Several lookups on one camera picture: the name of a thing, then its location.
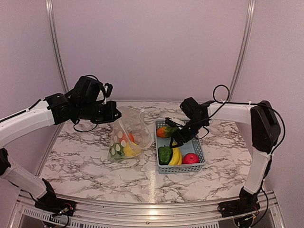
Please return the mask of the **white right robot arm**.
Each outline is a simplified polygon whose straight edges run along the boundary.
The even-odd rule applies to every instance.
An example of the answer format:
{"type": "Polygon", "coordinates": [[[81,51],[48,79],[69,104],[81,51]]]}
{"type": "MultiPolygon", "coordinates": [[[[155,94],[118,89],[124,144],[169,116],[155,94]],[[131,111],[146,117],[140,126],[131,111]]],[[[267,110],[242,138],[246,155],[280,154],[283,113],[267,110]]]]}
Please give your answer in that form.
{"type": "Polygon", "coordinates": [[[250,195],[260,191],[270,168],[273,151],[279,145],[278,140],[281,134],[281,127],[277,120],[279,115],[275,113],[268,101],[257,104],[207,101],[199,104],[194,98],[189,97],[181,103],[180,108],[189,121],[179,126],[173,133],[170,141],[171,148],[180,147],[192,140],[201,128],[209,126],[211,120],[251,126],[252,163],[241,191],[246,195],[235,203],[238,212],[247,212],[254,205],[254,199],[250,195]]]}

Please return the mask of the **orange toy orange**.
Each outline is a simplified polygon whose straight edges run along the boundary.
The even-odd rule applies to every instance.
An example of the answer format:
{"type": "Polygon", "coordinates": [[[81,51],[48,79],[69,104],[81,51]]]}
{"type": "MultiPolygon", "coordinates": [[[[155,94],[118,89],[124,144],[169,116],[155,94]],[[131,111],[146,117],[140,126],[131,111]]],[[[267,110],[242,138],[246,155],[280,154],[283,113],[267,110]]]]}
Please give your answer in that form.
{"type": "Polygon", "coordinates": [[[127,142],[129,139],[130,139],[131,142],[134,142],[134,137],[131,133],[128,133],[128,136],[125,133],[123,133],[123,136],[120,139],[120,141],[126,141],[127,142]]]}

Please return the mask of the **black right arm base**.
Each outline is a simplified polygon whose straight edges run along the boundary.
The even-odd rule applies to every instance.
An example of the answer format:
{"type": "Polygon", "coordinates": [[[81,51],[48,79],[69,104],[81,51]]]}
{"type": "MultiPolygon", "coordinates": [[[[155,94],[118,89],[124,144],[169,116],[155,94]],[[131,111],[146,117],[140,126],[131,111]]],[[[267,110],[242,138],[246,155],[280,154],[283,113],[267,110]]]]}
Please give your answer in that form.
{"type": "Polygon", "coordinates": [[[250,194],[242,187],[238,199],[218,204],[218,212],[221,213],[223,218],[226,218],[259,210],[258,194],[260,191],[261,189],[254,194],[250,194]]]}

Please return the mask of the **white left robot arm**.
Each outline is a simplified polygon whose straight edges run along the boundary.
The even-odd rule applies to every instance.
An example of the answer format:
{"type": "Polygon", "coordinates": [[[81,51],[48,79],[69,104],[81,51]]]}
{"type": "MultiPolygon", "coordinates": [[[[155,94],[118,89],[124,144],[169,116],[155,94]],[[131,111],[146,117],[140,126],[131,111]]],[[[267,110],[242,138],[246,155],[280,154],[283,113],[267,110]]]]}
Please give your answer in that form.
{"type": "Polygon", "coordinates": [[[5,146],[44,127],[66,121],[78,124],[89,120],[95,125],[112,123],[122,114],[115,101],[108,101],[113,86],[103,84],[93,75],[81,76],[73,89],[39,99],[31,107],[0,121],[0,177],[20,187],[41,201],[49,211],[56,211],[60,201],[51,185],[28,172],[9,158],[5,146]]]}

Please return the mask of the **clear zip top bag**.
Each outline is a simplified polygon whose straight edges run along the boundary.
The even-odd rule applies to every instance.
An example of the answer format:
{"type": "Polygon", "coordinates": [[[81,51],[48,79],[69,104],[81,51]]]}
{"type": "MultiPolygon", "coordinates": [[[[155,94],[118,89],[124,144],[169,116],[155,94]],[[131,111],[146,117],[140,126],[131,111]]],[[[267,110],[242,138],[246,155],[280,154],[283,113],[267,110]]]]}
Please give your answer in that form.
{"type": "Polygon", "coordinates": [[[134,158],[152,144],[152,134],[144,121],[145,111],[121,106],[122,117],[113,124],[108,160],[119,162],[134,158]]]}

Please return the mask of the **green toy watermelon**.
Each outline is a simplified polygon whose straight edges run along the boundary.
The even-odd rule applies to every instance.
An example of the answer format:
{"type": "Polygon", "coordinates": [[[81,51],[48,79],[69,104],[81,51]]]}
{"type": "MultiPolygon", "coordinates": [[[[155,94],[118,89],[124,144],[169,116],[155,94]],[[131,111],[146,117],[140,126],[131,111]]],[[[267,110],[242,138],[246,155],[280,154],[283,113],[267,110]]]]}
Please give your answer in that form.
{"type": "Polygon", "coordinates": [[[112,161],[120,161],[124,159],[124,148],[119,143],[114,143],[109,149],[109,159],[112,161]]]}

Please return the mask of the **red toy apple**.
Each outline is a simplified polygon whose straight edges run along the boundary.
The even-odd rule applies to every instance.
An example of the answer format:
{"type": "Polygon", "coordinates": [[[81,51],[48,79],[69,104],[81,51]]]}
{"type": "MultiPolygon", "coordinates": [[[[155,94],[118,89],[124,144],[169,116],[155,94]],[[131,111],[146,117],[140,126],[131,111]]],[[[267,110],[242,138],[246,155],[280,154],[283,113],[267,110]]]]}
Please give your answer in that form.
{"type": "Polygon", "coordinates": [[[182,164],[195,164],[195,163],[200,163],[200,159],[194,153],[188,153],[182,159],[182,164]]]}

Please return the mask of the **green orange toy mango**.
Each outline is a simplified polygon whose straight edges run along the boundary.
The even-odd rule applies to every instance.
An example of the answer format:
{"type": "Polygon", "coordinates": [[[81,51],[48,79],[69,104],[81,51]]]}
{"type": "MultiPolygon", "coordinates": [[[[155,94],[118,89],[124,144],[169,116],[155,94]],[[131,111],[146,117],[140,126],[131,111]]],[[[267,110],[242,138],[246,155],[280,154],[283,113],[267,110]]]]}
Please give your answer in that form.
{"type": "Polygon", "coordinates": [[[156,135],[160,138],[170,138],[175,131],[178,130],[178,127],[163,126],[157,129],[156,135]]]}

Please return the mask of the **yellow toy banana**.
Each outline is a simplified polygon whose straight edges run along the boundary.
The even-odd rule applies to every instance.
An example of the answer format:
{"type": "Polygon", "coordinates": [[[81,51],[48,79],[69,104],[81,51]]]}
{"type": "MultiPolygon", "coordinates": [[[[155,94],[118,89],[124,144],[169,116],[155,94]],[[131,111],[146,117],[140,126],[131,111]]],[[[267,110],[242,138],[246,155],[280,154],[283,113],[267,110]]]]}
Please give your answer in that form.
{"type": "Polygon", "coordinates": [[[172,148],[172,158],[169,162],[169,166],[181,165],[182,164],[182,154],[179,147],[172,148]]]}

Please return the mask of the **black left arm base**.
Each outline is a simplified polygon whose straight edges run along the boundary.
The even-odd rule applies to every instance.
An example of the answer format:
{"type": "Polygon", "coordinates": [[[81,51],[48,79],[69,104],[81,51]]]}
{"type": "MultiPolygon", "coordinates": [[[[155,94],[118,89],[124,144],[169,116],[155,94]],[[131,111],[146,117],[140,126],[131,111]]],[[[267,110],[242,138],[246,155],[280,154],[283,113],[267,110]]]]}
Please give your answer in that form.
{"type": "Polygon", "coordinates": [[[51,184],[45,179],[42,179],[42,181],[46,186],[47,192],[41,198],[37,198],[35,200],[35,207],[38,209],[53,212],[56,216],[59,214],[73,216],[76,202],[58,198],[51,184]]]}

